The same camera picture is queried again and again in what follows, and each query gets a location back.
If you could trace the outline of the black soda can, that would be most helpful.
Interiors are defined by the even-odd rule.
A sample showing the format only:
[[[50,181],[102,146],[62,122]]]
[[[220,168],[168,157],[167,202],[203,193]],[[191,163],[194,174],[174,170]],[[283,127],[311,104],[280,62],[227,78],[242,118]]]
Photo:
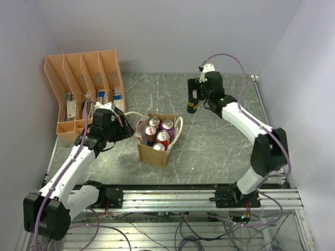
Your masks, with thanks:
[[[188,83],[188,103],[187,103],[187,112],[195,113],[198,108],[199,100],[197,98],[197,88],[194,83]]]

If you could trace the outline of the watermelon print canvas bag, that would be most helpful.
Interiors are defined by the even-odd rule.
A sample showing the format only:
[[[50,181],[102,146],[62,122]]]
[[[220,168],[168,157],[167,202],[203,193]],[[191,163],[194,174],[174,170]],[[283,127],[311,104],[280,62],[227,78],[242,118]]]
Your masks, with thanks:
[[[134,136],[139,140],[137,144],[139,151],[139,160],[151,165],[163,166],[165,167],[168,163],[168,155],[173,147],[173,145],[178,141],[180,134],[183,130],[183,118],[177,118],[175,115],[160,115],[155,113],[149,113],[147,116],[144,116],[138,112],[130,111],[125,113],[126,116],[131,114],[137,114],[141,117],[141,119],[137,122],[135,126]],[[148,119],[151,116],[157,116],[160,118],[161,122],[164,119],[171,119],[174,122],[174,135],[170,137],[170,144],[167,147],[166,151],[157,151],[152,148],[152,146],[146,145],[146,137],[144,133],[144,129],[148,126]]]

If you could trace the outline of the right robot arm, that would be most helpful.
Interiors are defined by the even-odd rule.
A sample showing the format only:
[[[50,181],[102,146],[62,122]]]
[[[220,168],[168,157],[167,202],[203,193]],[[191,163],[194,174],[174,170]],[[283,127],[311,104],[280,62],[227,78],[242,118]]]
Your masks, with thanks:
[[[230,122],[253,143],[251,167],[236,182],[236,191],[230,195],[232,203],[242,207],[249,201],[249,194],[262,186],[269,174],[288,164],[286,132],[264,124],[242,108],[237,99],[225,94],[222,76],[217,71],[189,78],[187,90],[188,113],[195,113],[199,102],[203,101],[206,109]]]

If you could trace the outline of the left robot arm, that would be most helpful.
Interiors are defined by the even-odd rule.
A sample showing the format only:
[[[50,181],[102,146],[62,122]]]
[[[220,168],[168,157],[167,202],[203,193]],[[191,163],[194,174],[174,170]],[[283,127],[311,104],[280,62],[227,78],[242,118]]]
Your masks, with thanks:
[[[107,143],[132,137],[133,128],[118,108],[102,106],[86,123],[74,141],[70,155],[54,177],[38,192],[30,192],[23,201],[24,229],[55,241],[63,239],[71,221],[88,206],[102,207],[107,200],[105,185],[87,181],[71,193],[78,179],[106,151]]]

